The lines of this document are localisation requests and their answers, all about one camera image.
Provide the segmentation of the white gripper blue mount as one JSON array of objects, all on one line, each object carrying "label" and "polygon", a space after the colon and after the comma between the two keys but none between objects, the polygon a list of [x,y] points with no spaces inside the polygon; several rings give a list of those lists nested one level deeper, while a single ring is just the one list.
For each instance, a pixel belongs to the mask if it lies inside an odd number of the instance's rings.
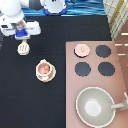
[{"label": "white gripper blue mount", "polygon": [[16,40],[24,40],[29,39],[32,35],[39,35],[41,28],[37,21],[10,23],[3,20],[0,21],[0,31],[4,36],[14,36]]}]

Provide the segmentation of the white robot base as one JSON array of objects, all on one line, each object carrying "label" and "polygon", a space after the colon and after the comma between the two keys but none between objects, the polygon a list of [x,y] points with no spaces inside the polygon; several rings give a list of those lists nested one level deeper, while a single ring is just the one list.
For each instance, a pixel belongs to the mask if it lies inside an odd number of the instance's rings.
[{"label": "white robot base", "polygon": [[43,8],[46,15],[62,15],[66,10],[66,0],[46,0]]}]

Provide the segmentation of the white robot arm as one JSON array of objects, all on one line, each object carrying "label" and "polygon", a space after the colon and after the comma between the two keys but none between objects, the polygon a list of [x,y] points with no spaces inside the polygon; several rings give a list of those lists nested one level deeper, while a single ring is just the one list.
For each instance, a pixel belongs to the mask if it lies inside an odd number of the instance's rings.
[{"label": "white robot arm", "polygon": [[26,21],[23,7],[42,9],[46,0],[0,0],[0,31],[4,36],[14,35],[16,39],[29,39],[41,33],[37,21]]}]

